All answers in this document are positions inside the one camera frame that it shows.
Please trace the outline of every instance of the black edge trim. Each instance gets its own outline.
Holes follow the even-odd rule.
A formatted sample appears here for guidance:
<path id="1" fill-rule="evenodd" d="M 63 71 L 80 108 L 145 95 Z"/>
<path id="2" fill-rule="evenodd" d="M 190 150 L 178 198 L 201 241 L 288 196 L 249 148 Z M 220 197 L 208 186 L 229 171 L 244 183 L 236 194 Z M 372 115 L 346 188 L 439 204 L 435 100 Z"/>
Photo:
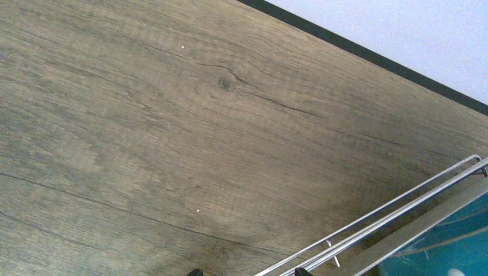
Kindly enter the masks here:
<path id="1" fill-rule="evenodd" d="M 468 97 L 452 88 L 447 87 L 441 83 L 436 82 L 424 75 L 421 75 L 407 67 L 396 63 L 382 55 L 379 55 L 371 50 L 364 48 L 348 39 L 345 39 L 338 34 L 326 30 L 312 22 L 309 22 L 301 17 L 298 17 L 280 7 L 277 7 L 264 0 L 237 0 L 245 5 L 253 7 L 269 16 L 272 16 L 288 25 L 296 27 L 306 33 L 309 33 L 319 39 L 322 39 L 336 47 L 350 52 L 362 59 L 365 59 L 377 66 L 380 66 L 394 74 L 397 74 L 409 81 L 412 81 L 420 86 L 423 86 L 437 94 L 462 104 L 470 109 L 473 109 L 485 116 L 488 116 L 488 105 L 483 104 L 471 97 Z"/>

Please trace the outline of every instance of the wood grain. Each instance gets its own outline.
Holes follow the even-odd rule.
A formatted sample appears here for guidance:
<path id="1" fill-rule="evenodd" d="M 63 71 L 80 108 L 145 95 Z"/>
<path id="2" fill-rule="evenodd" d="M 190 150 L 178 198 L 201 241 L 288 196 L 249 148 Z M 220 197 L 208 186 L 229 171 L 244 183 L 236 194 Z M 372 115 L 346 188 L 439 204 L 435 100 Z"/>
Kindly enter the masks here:
<path id="1" fill-rule="evenodd" d="M 6 274 L 251 274 L 488 152 L 485 116 L 237 1 L 1 6 Z"/>

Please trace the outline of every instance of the blue surface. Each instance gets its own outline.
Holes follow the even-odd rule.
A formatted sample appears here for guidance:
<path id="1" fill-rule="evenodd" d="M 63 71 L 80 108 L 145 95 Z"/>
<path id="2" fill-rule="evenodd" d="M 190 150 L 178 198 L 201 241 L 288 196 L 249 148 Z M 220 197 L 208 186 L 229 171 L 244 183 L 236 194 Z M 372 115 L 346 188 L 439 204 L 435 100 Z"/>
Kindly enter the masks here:
<path id="1" fill-rule="evenodd" d="M 487 276 L 488 194 L 437 224 L 378 268 L 382 276 L 447 276 L 449 269 L 466 276 Z"/>

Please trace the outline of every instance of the wood knot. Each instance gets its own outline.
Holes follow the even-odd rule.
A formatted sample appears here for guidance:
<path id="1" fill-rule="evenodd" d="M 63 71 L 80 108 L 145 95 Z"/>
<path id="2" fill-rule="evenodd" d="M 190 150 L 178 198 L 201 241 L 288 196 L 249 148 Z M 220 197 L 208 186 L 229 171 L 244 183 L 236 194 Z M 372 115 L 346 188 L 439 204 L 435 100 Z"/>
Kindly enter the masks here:
<path id="1" fill-rule="evenodd" d="M 223 76 L 219 79 L 220 89 L 229 91 L 231 89 L 233 81 L 229 77 Z"/>

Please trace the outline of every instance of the white floor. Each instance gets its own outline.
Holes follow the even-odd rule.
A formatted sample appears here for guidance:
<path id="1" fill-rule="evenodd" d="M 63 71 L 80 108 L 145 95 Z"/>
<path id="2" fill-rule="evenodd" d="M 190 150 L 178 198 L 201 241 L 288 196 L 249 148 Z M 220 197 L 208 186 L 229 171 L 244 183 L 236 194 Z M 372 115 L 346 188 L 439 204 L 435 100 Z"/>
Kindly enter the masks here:
<path id="1" fill-rule="evenodd" d="M 267 1 L 488 105 L 488 1 Z"/>

